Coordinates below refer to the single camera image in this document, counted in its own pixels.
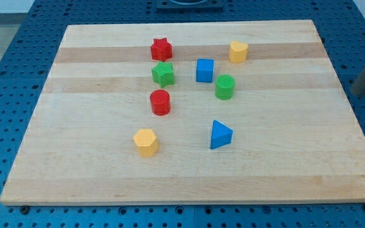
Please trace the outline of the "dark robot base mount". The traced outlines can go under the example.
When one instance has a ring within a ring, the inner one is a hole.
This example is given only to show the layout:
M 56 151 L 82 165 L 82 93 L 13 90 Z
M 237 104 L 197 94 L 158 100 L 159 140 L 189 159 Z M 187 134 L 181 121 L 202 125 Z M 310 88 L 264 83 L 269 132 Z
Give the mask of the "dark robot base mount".
M 222 10 L 224 0 L 155 0 L 156 11 Z

